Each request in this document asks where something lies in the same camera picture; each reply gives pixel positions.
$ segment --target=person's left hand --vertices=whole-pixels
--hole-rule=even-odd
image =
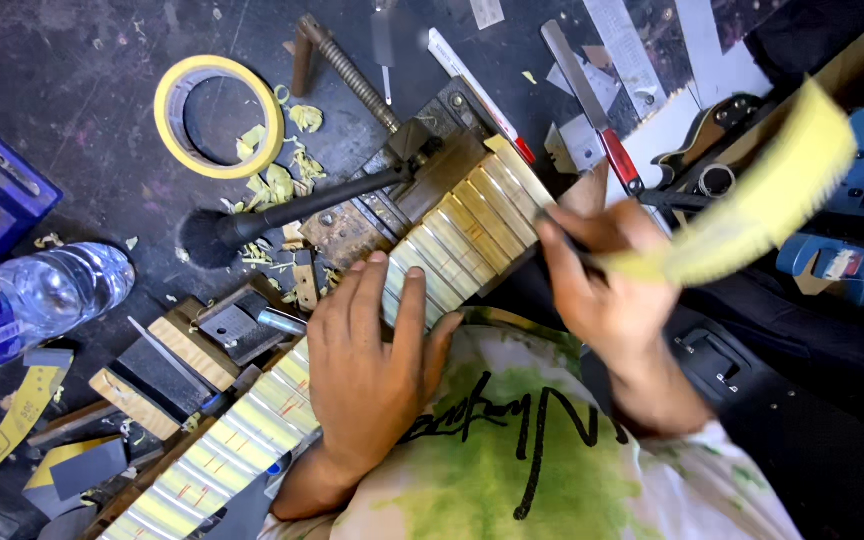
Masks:
[[[308,324],[312,409],[322,428],[323,458],[337,474],[361,478],[388,456],[428,404],[442,379],[452,333],[449,313],[424,338],[426,274],[408,271],[395,336],[379,335],[389,257],[356,262],[318,303]]]

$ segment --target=roll of masking tape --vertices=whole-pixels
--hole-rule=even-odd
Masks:
[[[229,77],[248,85],[265,115],[266,136],[251,157],[235,165],[222,165],[202,155],[186,130],[186,100],[199,83]],[[209,178],[248,178],[269,166],[282,151],[285,119],[269,86],[240,63],[215,55],[187,57],[172,66],[155,91],[155,126],[166,148],[184,166]]]

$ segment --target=green tie-dye shirt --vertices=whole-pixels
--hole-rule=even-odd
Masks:
[[[305,538],[799,538],[719,423],[637,441],[602,414],[573,336],[471,308],[437,396],[348,508],[266,520]]]

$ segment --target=work bench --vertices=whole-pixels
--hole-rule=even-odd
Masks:
[[[505,21],[479,30],[469,0],[404,1],[437,28],[510,119],[536,156],[534,170],[557,197],[576,180],[556,171],[544,143],[550,126],[582,113],[579,103],[546,81],[553,58],[539,35],[557,19],[576,47],[601,45],[581,0],[503,0]],[[689,54],[672,0],[630,0],[630,17],[652,43],[653,65],[664,92],[688,92]],[[122,355],[138,334],[127,316],[148,326],[174,305],[167,297],[221,300],[258,274],[236,263],[230,271],[201,271],[175,256],[176,229],[192,210],[221,209],[221,198],[251,195],[246,180],[220,180],[192,173],[169,154],[153,118],[153,98],[162,75],[194,55],[218,55],[251,69],[270,87],[289,86],[295,25],[305,13],[331,29],[335,41],[382,88],[381,67],[371,60],[368,2],[313,0],[0,2],[0,138],[64,192],[64,199],[18,245],[17,257],[36,251],[33,240],[56,233],[66,243],[101,241],[128,252],[137,281],[111,313],[76,328],[79,343],[61,400],[43,418],[54,419],[97,399],[88,382]],[[533,84],[523,72],[530,72]],[[388,133],[320,55],[313,56],[310,89],[292,103],[324,112],[316,133],[298,133],[286,120],[286,137],[300,135],[328,173],[319,183],[349,178],[386,141]],[[391,108],[413,117],[450,81],[432,55],[390,70]],[[189,98],[188,131],[199,148],[235,163],[234,140],[262,122],[254,96],[240,82],[204,82]],[[619,91],[609,120],[623,138],[641,123],[630,97]],[[288,166],[291,152],[276,160]],[[20,385],[21,362],[0,368],[0,400]],[[5,412],[0,406],[0,422]],[[39,461],[20,445],[16,460],[0,466],[0,513],[37,532],[45,518],[20,495]]]

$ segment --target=plastic water bottle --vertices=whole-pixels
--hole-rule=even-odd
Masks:
[[[0,265],[0,365],[118,306],[135,282],[125,253],[90,242]]]

